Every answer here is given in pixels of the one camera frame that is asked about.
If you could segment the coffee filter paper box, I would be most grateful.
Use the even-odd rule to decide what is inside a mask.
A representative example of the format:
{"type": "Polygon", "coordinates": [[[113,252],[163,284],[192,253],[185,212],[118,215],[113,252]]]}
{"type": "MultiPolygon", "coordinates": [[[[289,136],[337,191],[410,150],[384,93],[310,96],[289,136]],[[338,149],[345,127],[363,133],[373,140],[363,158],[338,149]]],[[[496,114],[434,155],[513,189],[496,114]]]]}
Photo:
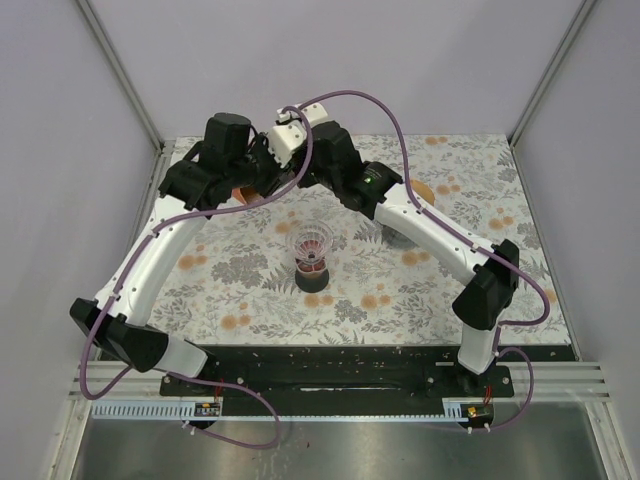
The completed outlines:
{"type": "Polygon", "coordinates": [[[263,199],[259,192],[253,187],[235,188],[232,196],[243,205],[254,204],[263,199]]]}

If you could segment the clear plastic cup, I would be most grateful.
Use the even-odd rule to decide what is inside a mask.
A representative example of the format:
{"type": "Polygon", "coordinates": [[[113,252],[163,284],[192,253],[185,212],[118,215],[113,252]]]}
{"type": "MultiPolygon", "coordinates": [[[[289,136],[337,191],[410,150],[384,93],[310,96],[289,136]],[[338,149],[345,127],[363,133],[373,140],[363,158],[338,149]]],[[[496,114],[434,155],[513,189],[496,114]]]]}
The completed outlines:
{"type": "Polygon", "coordinates": [[[293,258],[308,265],[318,264],[326,258],[333,246],[333,239],[333,231],[321,221],[298,223],[286,236],[293,258]]]}

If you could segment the brown paper coffee filter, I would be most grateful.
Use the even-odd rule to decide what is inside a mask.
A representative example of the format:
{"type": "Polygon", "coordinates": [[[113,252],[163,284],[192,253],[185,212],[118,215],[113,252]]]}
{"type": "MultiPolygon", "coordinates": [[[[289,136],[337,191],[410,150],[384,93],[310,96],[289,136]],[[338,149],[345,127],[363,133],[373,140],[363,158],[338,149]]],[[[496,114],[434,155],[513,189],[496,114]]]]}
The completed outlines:
{"type": "Polygon", "coordinates": [[[425,183],[412,179],[410,181],[411,188],[413,192],[419,196],[422,200],[430,204],[431,206],[435,205],[435,195],[432,189],[426,185],[425,183]]]}

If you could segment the grey glass coffee server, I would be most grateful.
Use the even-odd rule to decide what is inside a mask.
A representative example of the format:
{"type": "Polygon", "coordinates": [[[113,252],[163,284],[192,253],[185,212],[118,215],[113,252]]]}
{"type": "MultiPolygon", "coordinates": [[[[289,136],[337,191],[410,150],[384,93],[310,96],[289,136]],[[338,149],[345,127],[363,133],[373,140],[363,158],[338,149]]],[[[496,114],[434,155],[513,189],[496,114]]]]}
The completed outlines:
{"type": "Polygon", "coordinates": [[[416,246],[408,237],[388,226],[382,227],[381,237],[386,245],[394,249],[409,250],[416,246]]]}

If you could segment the brown bottle red cap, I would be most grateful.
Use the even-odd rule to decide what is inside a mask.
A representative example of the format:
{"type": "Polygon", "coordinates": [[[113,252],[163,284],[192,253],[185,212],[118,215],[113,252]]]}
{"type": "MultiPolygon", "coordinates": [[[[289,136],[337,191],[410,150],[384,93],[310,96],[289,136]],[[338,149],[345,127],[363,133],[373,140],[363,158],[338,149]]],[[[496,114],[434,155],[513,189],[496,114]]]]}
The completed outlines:
{"type": "Polygon", "coordinates": [[[318,293],[324,290],[330,279],[324,257],[296,258],[295,283],[306,293],[318,293]]]}

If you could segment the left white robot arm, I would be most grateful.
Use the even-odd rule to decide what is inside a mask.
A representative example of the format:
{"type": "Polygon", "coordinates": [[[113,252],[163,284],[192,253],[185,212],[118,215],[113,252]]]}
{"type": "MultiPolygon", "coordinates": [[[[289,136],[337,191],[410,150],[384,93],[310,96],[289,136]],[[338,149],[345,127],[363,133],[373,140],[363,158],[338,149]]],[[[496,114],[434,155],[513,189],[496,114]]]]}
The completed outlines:
{"type": "Polygon", "coordinates": [[[86,336],[80,361],[87,376],[91,348],[109,352],[138,372],[158,370],[182,377],[192,393],[205,395],[217,382],[201,347],[151,328],[154,302],[185,247],[210,218],[244,211],[229,207],[234,190],[252,187],[266,205],[286,195],[307,172],[314,120],[288,106],[265,133],[249,119],[218,113],[202,140],[166,171],[149,221],[125,260],[93,299],[78,298],[70,315],[86,336]]]}

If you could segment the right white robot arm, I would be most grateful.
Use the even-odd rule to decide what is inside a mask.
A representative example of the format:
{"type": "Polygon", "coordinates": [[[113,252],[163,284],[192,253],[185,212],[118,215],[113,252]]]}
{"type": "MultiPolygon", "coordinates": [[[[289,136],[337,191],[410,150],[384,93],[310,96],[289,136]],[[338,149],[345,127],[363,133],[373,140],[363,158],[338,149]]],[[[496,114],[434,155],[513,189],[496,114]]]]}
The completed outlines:
{"type": "Polygon", "coordinates": [[[301,174],[300,187],[327,188],[346,208],[427,250],[461,283],[452,305],[463,324],[455,383],[466,395],[480,394],[491,382],[499,321],[519,284],[518,247],[509,240],[494,245],[421,203],[408,179],[381,162],[363,160],[335,121],[311,129],[295,121],[284,131],[292,144],[281,156],[301,174]]]}

